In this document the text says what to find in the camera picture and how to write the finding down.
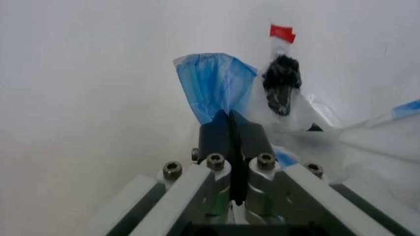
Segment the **blue fabric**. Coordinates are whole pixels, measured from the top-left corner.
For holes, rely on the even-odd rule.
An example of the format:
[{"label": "blue fabric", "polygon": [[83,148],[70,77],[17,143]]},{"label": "blue fabric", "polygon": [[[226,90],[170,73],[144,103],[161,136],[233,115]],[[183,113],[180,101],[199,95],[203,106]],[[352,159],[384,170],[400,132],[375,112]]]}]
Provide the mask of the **blue fabric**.
[{"label": "blue fabric", "polygon": [[224,53],[191,54],[174,60],[188,103],[201,124],[217,111],[242,113],[257,69]]},{"label": "blue fabric", "polygon": [[296,163],[298,163],[297,160],[289,157],[288,155],[284,154],[284,153],[276,153],[275,156],[277,157],[277,161],[279,162],[280,166],[282,168],[284,167],[288,167],[291,165],[295,165]]},{"label": "blue fabric", "polygon": [[392,116],[394,119],[407,117],[416,113],[420,113],[420,99],[395,107],[392,110]]}]

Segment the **black object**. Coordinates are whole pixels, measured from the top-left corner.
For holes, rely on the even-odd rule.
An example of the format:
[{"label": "black object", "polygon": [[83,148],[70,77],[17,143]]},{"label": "black object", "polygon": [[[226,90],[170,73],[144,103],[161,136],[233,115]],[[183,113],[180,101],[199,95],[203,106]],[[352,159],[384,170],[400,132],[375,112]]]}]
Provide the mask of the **black object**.
[{"label": "black object", "polygon": [[220,110],[210,123],[203,124],[198,149],[198,164],[215,152],[229,161],[230,199],[237,205],[246,197],[249,161],[263,152],[274,155],[262,125],[249,122],[236,111],[228,116]]},{"label": "black object", "polygon": [[289,115],[292,89],[302,85],[299,62],[280,55],[271,62],[263,78],[269,107],[281,116]]},{"label": "black object", "polygon": [[307,131],[323,131],[319,125],[312,123],[311,127]]}]

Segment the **white backdrop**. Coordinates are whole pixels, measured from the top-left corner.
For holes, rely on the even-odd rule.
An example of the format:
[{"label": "white backdrop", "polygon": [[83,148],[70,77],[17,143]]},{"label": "white backdrop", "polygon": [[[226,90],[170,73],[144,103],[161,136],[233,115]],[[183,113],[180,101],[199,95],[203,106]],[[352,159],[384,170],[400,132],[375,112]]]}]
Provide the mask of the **white backdrop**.
[{"label": "white backdrop", "polygon": [[172,60],[257,68],[293,26],[305,94],[351,124],[419,98],[417,0],[0,0],[0,235],[72,235],[138,173],[187,164]]}]

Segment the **red tape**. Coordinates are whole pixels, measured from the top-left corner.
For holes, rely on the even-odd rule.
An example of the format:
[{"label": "red tape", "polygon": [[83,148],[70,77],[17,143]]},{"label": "red tape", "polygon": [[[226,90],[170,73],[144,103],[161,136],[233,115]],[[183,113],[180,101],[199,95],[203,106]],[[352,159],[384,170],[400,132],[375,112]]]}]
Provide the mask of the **red tape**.
[{"label": "red tape", "polygon": [[293,43],[296,35],[293,34],[292,31],[292,27],[276,26],[272,24],[270,27],[270,37],[274,36],[283,39],[289,43]]}]

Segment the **bolt head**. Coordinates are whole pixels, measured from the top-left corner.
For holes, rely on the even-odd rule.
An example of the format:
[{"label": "bolt head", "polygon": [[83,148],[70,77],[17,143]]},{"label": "bolt head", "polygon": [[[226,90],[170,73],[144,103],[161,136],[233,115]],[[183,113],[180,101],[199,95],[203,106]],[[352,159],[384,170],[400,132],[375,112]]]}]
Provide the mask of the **bolt head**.
[{"label": "bolt head", "polygon": [[270,153],[260,153],[257,156],[257,166],[262,170],[270,171],[274,169],[275,157]]},{"label": "bolt head", "polygon": [[304,166],[318,178],[322,178],[322,175],[324,174],[324,169],[322,169],[320,165],[308,162],[305,163]]},{"label": "bolt head", "polygon": [[170,161],[163,166],[163,177],[167,180],[177,180],[181,174],[182,165],[178,161]]},{"label": "bolt head", "polygon": [[198,161],[198,148],[196,147],[191,150],[191,160]]},{"label": "bolt head", "polygon": [[212,153],[207,156],[207,167],[214,171],[223,170],[225,158],[220,153]]}]

